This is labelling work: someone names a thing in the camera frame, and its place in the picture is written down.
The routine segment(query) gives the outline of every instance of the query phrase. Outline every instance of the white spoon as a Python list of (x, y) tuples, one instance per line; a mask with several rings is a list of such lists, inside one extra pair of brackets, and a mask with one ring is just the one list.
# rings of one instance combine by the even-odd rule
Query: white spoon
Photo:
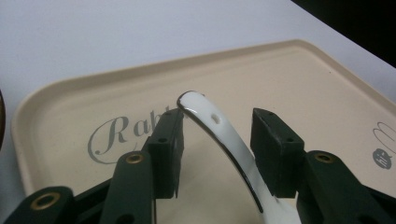
[(295, 208), (271, 195), (250, 150), (215, 105), (201, 93), (188, 91), (177, 99), (177, 106), (199, 124), (233, 162), (262, 213), (264, 223), (301, 223)]

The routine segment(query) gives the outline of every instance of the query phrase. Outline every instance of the brass screw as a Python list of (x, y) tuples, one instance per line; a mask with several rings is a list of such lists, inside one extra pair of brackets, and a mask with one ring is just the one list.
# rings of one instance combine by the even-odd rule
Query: brass screw
[(49, 192), (41, 195), (36, 198), (32, 204), (30, 204), (30, 208), (33, 210), (44, 210), (53, 206), (58, 200), (61, 198), (61, 194), (58, 192)]
[(143, 159), (144, 159), (144, 157), (142, 155), (134, 154), (134, 155), (127, 157), (126, 162), (128, 162), (130, 164), (136, 164), (136, 163), (141, 162)]
[(317, 161), (321, 161), (324, 163), (333, 163), (334, 162), (334, 158), (329, 155), (329, 154), (325, 154), (325, 153), (317, 153), (315, 154), (315, 159), (317, 159)]

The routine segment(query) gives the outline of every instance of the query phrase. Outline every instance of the white table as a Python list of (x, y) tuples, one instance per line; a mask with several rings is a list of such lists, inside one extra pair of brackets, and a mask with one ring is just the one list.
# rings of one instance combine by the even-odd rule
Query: white table
[(0, 152), (0, 222), (24, 198), (9, 125), (28, 94), (69, 77), (296, 38), (396, 102), (394, 67), (289, 0), (1, 1), (7, 130)]

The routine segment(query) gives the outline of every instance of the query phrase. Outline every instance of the beige tray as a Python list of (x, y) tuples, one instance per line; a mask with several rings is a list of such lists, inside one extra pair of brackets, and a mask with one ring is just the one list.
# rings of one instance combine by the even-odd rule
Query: beige tray
[[(300, 40), (79, 77), (37, 91), (12, 121), (26, 193), (61, 185), (78, 194), (110, 178), (113, 162), (140, 149), (159, 115), (189, 90), (221, 108), (247, 145), (252, 108), (271, 110), (305, 140), (305, 150), (338, 155), (363, 184), (396, 197), (396, 168), (387, 157), (396, 151), (396, 105)], [(190, 119), (184, 125), (179, 197), (158, 202), (159, 222), (261, 223), (222, 150)]]

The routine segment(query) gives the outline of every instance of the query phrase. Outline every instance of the white surface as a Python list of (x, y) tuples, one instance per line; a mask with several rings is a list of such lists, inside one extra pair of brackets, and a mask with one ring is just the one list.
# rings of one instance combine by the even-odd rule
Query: white surface
[(0, 88), (7, 131), (0, 152), (0, 222), (23, 199), (9, 121), (53, 81), (142, 63), (301, 38), (393, 102), (396, 69), (289, 0), (1, 1)]
[(235, 166), (240, 165), (243, 176), (247, 177), (252, 187), (251, 193), (260, 201), (264, 223), (301, 223), (295, 208), (271, 195), (262, 180), (253, 155), (219, 108), (196, 91), (189, 91), (180, 96), (177, 104), (188, 116), (196, 118), (208, 129), (219, 144), (224, 145), (223, 150), (227, 150), (237, 161)]

